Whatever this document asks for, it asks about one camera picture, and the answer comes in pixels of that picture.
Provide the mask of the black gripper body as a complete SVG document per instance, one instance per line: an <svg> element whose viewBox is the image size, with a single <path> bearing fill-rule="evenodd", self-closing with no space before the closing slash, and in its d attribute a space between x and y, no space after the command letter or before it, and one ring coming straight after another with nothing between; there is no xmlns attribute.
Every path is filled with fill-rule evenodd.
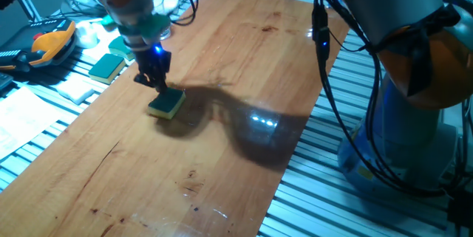
<svg viewBox="0 0 473 237"><path fill-rule="evenodd" d="M143 51L135 52L138 74L144 74L150 82L156 79L166 79L171 65L171 53L160 44L155 44Z"/></svg>

